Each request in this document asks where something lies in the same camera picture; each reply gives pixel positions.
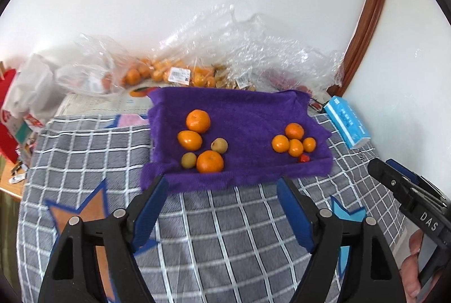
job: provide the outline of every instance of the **screw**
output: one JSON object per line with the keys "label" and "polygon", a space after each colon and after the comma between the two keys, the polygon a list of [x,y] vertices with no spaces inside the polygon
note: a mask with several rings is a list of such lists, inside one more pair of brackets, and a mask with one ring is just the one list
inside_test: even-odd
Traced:
{"label": "screw", "polygon": [[370,226],[375,226],[377,224],[376,219],[374,219],[373,217],[366,217],[365,221],[370,225]]}
{"label": "screw", "polygon": [[329,209],[321,209],[319,215],[323,218],[330,218],[332,217],[332,212]]}
{"label": "screw", "polygon": [[114,216],[115,218],[122,218],[124,215],[125,215],[125,209],[116,209],[116,210],[113,212],[113,216]]}
{"label": "screw", "polygon": [[78,224],[78,222],[80,222],[80,217],[74,216],[69,219],[69,224],[71,226],[75,226],[76,224]]}

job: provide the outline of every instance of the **purple cloth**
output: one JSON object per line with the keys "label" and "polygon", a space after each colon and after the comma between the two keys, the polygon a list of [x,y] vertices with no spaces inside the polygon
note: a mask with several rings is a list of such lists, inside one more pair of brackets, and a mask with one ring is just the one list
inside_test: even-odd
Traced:
{"label": "purple cloth", "polygon": [[[309,96],[303,92],[166,87],[150,92],[149,97],[154,104],[149,123],[155,149],[153,162],[145,164],[141,173],[143,190],[161,174],[170,192],[180,193],[274,182],[281,176],[326,176],[332,168],[332,152],[326,143],[331,133],[307,115]],[[194,109],[205,110],[211,119],[197,155],[210,149],[217,137],[229,143],[222,172],[199,174],[195,168],[184,170],[180,165],[187,151],[177,134],[186,130],[186,116]],[[297,163],[288,152],[272,149],[273,137],[284,134],[289,123],[301,124],[305,136],[316,139],[310,162]]]}

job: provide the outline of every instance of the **plaid tablecloth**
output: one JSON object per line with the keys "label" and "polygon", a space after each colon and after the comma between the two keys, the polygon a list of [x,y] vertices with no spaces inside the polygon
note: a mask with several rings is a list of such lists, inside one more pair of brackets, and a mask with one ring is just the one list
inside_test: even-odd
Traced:
{"label": "plaid tablecloth", "polygon": [[[37,302],[56,230],[46,199],[75,208],[107,178],[110,212],[139,194],[142,165],[152,159],[147,126],[105,128],[113,116],[60,117],[37,142],[17,229],[17,258],[24,303]],[[404,217],[398,204],[367,173],[371,144],[347,149],[333,132],[334,165],[328,177],[298,179],[319,208],[333,195],[349,211],[365,206],[393,248]],[[157,302],[288,302],[310,255],[300,247],[277,200],[275,184],[171,195],[152,232],[161,243],[139,256],[141,273]],[[327,302],[337,300],[332,282]]]}

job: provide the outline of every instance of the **blue box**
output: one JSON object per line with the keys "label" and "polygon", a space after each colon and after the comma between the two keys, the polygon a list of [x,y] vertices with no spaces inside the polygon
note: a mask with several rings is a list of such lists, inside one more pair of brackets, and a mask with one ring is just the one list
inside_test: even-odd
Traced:
{"label": "blue box", "polygon": [[333,96],[324,106],[324,110],[337,127],[349,149],[360,148],[371,139],[367,128],[345,99]]}

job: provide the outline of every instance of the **barcode label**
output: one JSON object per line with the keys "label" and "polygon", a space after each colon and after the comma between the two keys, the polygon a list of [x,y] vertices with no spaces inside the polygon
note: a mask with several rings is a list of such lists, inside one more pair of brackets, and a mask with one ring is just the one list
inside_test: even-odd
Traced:
{"label": "barcode label", "polygon": [[172,67],[169,72],[168,81],[172,83],[179,83],[189,86],[189,78],[191,70],[184,68]]}
{"label": "barcode label", "polygon": [[236,80],[236,84],[239,89],[249,87],[251,85],[251,82],[249,81],[249,76],[247,74],[245,74],[245,75],[239,77]]}

